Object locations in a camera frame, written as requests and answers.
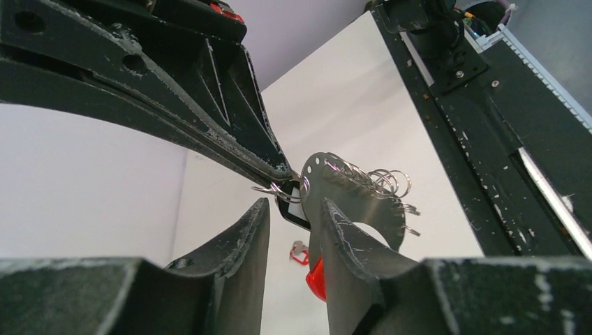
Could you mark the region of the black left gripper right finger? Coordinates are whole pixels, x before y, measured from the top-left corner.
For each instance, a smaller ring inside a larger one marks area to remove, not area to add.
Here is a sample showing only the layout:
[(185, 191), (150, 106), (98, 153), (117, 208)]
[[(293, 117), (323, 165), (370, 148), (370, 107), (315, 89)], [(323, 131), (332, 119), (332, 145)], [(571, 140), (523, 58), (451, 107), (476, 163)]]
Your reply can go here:
[(416, 262), (320, 208), (331, 334), (590, 334), (591, 262), (568, 257)]

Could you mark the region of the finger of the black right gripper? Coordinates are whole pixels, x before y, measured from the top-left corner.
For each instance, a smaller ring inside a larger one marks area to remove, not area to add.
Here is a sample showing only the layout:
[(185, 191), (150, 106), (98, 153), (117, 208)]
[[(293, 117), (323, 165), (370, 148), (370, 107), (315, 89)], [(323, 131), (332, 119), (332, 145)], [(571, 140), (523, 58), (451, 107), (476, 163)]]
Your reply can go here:
[(293, 177), (286, 162), (271, 163), (241, 154), (228, 138), (212, 142), (208, 139), (211, 130), (203, 135), (190, 131), (180, 120), (89, 77), (79, 80), (2, 58), (1, 102), (68, 112), (153, 135), (196, 151), (261, 186), (283, 184)]
[(190, 131), (211, 130), (212, 142), (228, 138), (241, 154), (289, 165), (243, 42), (140, 42), (128, 29), (107, 27), (62, 1), (2, 1), (2, 58), (89, 77)]

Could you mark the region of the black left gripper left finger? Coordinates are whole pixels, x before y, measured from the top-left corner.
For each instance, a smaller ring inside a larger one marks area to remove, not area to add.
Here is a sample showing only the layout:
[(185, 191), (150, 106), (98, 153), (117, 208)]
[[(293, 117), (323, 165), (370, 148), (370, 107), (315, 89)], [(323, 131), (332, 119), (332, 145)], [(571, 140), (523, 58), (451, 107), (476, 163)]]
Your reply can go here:
[(143, 258), (1, 261), (2, 334), (259, 334), (270, 235), (266, 198), (194, 251)]

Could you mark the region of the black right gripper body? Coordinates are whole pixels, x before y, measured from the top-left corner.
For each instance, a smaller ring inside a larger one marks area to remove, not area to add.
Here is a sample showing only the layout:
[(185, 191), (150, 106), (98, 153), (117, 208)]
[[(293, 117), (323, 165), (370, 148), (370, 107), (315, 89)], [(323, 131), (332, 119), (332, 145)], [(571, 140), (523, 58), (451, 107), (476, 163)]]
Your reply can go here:
[(189, 44), (202, 38), (241, 43), (247, 28), (223, 1), (62, 1), (140, 42)]

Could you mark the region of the black key tag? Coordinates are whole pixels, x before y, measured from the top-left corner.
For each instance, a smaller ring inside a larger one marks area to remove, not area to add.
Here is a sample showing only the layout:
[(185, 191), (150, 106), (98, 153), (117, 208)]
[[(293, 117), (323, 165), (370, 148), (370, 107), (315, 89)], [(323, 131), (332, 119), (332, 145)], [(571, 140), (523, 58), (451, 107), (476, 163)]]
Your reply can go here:
[(291, 179), (280, 184), (272, 182), (268, 187), (251, 187), (254, 191), (273, 195), (280, 215), (288, 222), (308, 231), (311, 229), (311, 224), (304, 213), (303, 204), (308, 198), (310, 188), (310, 182), (306, 177)]

